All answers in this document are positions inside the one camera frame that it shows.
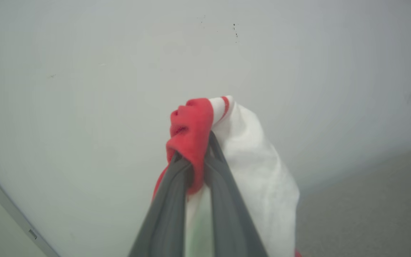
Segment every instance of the crumpled red fabric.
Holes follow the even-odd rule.
[[[213,108],[209,99],[198,98],[189,100],[185,106],[179,106],[171,113],[171,139],[166,143],[166,153],[169,163],[176,151],[186,158],[194,168],[193,184],[188,194],[194,194],[204,182],[204,155],[209,143],[209,133],[213,122]],[[166,167],[156,182],[153,197],[158,190]]]

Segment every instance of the red and white cloth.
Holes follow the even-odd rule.
[[[258,117],[231,96],[189,100],[171,114],[171,139],[166,144],[168,162],[178,151],[194,167],[194,182],[188,191],[186,207],[187,233],[193,227],[199,228],[199,232],[210,229],[203,224],[205,211],[201,207],[201,202],[204,205],[207,201],[204,200],[208,188],[203,183],[203,162],[210,130],[218,139],[267,253],[271,257],[294,256],[298,187],[274,146],[264,136]],[[198,239],[197,234],[198,231],[190,244],[200,245],[197,241],[203,239]],[[203,249],[199,252],[207,256]]]

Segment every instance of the gray floor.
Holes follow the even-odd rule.
[[[411,152],[301,198],[303,257],[411,257]]]

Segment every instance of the cloth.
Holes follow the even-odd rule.
[[[186,206],[187,255],[212,255],[210,192],[203,183],[210,130],[218,139],[268,255],[295,256],[298,187],[264,136],[258,117],[231,96],[190,100],[171,115],[171,139],[166,144],[168,162],[178,151],[194,167]]]

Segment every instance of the white fabric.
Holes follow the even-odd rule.
[[[274,146],[265,138],[256,115],[227,96],[211,99],[219,116],[217,136],[253,223],[271,257],[295,254],[295,217],[299,190]],[[204,186],[187,203],[187,256],[212,256],[210,193]]]

